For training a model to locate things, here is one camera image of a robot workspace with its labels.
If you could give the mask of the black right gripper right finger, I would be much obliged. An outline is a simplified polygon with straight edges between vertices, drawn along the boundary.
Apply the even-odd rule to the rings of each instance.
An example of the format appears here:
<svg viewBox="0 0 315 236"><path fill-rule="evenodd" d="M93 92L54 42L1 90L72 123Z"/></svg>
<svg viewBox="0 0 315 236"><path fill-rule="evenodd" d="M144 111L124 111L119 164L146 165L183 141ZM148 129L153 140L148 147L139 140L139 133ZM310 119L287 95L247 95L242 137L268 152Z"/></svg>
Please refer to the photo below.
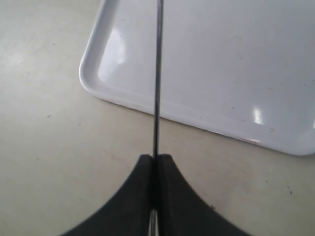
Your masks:
<svg viewBox="0 0 315 236"><path fill-rule="evenodd" d="M245 236L191 188L169 154L157 157L161 236Z"/></svg>

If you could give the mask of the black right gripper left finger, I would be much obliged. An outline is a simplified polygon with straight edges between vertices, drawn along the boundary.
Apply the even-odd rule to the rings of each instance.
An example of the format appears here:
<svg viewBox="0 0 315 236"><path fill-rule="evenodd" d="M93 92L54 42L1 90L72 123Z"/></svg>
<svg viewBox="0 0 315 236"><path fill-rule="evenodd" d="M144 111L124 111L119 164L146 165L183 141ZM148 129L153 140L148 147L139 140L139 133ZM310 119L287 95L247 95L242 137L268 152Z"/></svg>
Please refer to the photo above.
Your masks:
<svg viewBox="0 0 315 236"><path fill-rule="evenodd" d="M146 236L150 221L150 181L153 159L138 161L115 195L88 219L65 236Z"/></svg>

